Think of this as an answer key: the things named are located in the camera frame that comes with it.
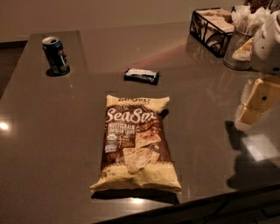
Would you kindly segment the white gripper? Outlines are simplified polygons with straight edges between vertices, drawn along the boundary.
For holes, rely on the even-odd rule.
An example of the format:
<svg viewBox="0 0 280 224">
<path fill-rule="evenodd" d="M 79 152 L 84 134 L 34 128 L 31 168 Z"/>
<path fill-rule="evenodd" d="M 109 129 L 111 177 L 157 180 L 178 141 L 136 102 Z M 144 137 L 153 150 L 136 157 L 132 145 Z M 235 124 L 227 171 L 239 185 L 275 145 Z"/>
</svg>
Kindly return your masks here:
<svg viewBox="0 0 280 224">
<path fill-rule="evenodd" d="M 251 66 L 264 74 L 280 74 L 280 10 L 271 13 L 255 33 Z M 249 78 L 235 112 L 234 126 L 249 130 L 279 100 L 279 77 Z"/>
</svg>

